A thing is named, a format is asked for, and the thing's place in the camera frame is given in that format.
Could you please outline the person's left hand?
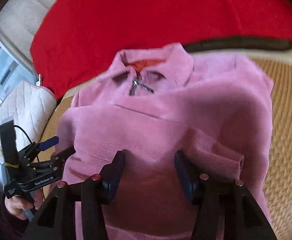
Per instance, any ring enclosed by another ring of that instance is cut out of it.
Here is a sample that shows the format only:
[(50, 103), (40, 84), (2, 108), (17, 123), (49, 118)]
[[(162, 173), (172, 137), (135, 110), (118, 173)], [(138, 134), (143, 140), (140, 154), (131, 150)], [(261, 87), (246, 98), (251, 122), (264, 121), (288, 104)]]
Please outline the person's left hand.
[(13, 196), (12, 198), (8, 199), (7, 197), (4, 198), (5, 207), (11, 215), (15, 216), (20, 220), (26, 220), (27, 217), (25, 215), (25, 210), (30, 210), (33, 207), (38, 210), (40, 206), (43, 204), (44, 195), (42, 190), (37, 190), (34, 192), (34, 202), (31, 203), (19, 196)]

